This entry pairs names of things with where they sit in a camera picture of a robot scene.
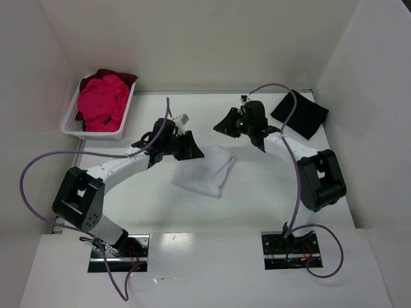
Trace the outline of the white t shirt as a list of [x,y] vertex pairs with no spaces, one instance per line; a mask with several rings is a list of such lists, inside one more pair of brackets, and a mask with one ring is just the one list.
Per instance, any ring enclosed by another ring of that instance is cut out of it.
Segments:
[[227,149],[201,141],[204,158],[177,162],[171,183],[189,192],[219,199],[236,157]]

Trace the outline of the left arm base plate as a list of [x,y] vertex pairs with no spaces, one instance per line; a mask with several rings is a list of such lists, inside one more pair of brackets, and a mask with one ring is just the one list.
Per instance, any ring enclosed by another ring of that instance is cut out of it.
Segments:
[[106,273],[103,256],[106,257],[109,269],[114,273],[126,273],[135,267],[134,272],[147,272],[149,235],[130,235],[131,246],[119,253],[113,247],[103,243],[103,252],[95,244],[92,245],[89,258],[88,273]]

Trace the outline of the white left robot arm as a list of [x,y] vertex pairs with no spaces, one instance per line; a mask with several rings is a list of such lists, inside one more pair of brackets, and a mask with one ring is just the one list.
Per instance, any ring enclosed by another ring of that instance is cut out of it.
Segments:
[[137,245],[128,232],[103,214],[105,195],[118,184],[159,163],[166,155],[176,160],[203,158],[193,134],[185,129],[189,117],[160,118],[153,130],[131,145],[137,155],[127,153],[89,169],[67,171],[53,202],[53,212],[81,232],[97,237],[118,255]]

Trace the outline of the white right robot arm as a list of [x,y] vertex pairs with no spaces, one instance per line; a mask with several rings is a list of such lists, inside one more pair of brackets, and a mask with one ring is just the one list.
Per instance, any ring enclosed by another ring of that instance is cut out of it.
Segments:
[[337,156],[330,150],[307,147],[268,123],[260,101],[248,101],[232,107],[213,128],[232,138],[249,137],[251,144],[291,165],[297,178],[298,207],[283,225],[283,242],[292,250],[301,246],[316,225],[316,215],[324,207],[336,204],[346,195]]

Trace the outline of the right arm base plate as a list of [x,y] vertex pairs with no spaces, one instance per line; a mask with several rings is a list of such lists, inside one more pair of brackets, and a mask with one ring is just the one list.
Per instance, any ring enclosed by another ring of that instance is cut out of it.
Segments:
[[311,231],[298,237],[288,246],[280,232],[263,232],[261,234],[264,264],[266,270],[322,268],[319,244],[316,234]]

